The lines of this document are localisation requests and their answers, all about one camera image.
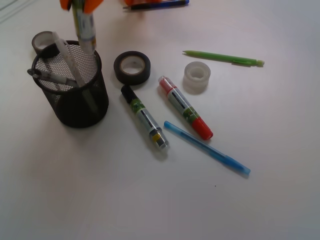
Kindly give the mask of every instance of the tape roll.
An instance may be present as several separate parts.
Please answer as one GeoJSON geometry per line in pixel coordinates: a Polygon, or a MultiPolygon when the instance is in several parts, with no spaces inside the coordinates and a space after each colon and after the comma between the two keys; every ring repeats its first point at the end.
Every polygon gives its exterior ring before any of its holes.
{"type": "MultiPolygon", "coordinates": [[[[52,36],[52,31],[42,31],[39,32],[37,35],[35,35],[32,39],[32,47],[35,51],[35,53],[38,55],[42,52],[42,50],[51,45],[54,44],[54,38],[52,36]]],[[[53,51],[50,54],[45,54],[42,57],[43,58],[52,58],[56,56],[59,52],[53,51]]]]}
{"type": "Polygon", "coordinates": [[[184,69],[183,81],[192,88],[205,88],[210,79],[211,70],[200,61],[189,63],[184,69]]]}
{"type": "Polygon", "coordinates": [[[113,68],[116,78],[121,83],[133,86],[148,80],[151,63],[145,54],[138,51],[127,51],[115,59],[113,68]]]}

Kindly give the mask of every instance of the clear tape roll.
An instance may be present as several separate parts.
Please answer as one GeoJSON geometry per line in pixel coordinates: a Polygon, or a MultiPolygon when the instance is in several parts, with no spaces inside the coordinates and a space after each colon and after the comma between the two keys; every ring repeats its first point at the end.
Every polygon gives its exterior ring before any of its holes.
{"type": "Polygon", "coordinates": [[[205,88],[210,79],[210,68],[200,61],[189,63],[184,69],[184,82],[191,88],[205,88]]]}

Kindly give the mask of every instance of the white pen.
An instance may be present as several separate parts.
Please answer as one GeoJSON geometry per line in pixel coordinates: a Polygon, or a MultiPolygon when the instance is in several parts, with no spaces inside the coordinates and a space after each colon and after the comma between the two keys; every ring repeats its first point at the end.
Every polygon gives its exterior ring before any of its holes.
{"type": "MultiPolygon", "coordinates": [[[[68,65],[72,75],[74,76],[76,83],[79,85],[80,88],[83,87],[84,85],[86,85],[86,82],[81,77],[81,74],[78,69],[78,64],[74,58],[74,55],[72,54],[71,47],[69,46],[69,44],[65,40],[61,39],[55,31],[52,32],[52,36],[53,36],[53,40],[54,40],[56,47],[58,48],[59,52],[63,56],[63,59],[66,62],[66,64],[68,65]]],[[[84,90],[82,92],[82,95],[83,95],[84,99],[86,100],[88,106],[92,110],[92,112],[99,114],[98,106],[97,106],[92,94],[90,93],[90,91],[88,89],[84,90]]]]}
{"type": "Polygon", "coordinates": [[[52,33],[52,36],[53,36],[55,45],[57,46],[59,52],[63,56],[63,59],[68,65],[72,75],[74,76],[76,83],[79,85],[79,87],[84,86],[86,83],[81,77],[77,62],[72,54],[69,44],[65,40],[61,39],[55,31],[52,33]]]}
{"type": "Polygon", "coordinates": [[[31,75],[35,79],[44,80],[44,81],[51,82],[54,84],[69,85],[69,86],[75,87],[75,88],[79,87],[79,85],[77,84],[77,82],[75,80],[67,78],[62,75],[55,74],[53,72],[42,71],[39,69],[28,69],[27,72],[29,75],[31,75]]]}

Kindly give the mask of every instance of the dark tape roll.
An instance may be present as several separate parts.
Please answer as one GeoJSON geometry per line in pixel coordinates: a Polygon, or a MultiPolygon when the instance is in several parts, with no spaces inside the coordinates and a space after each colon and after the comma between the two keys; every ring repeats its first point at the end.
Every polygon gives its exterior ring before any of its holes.
{"type": "MultiPolygon", "coordinates": [[[[45,47],[54,43],[55,41],[52,36],[52,31],[39,32],[37,35],[33,37],[31,42],[32,47],[37,55],[40,54],[45,47]]],[[[42,55],[41,57],[47,59],[47,58],[52,58],[58,54],[59,54],[59,51],[52,51],[50,53],[42,55]]]]}
{"type": "Polygon", "coordinates": [[[120,54],[113,64],[116,78],[123,84],[133,86],[144,83],[150,77],[151,63],[149,58],[138,51],[127,51],[120,54]],[[128,73],[123,70],[127,63],[139,64],[142,70],[137,73],[128,73]]]}

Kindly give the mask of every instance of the pen clip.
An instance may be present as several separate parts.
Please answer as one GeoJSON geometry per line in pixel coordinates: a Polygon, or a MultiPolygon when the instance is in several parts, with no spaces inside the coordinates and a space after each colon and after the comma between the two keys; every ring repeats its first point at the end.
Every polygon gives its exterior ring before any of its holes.
{"type": "Polygon", "coordinates": [[[240,64],[240,65],[247,65],[247,66],[252,66],[253,64],[252,64],[252,62],[250,62],[250,61],[232,61],[232,63],[234,63],[234,64],[240,64]]]}

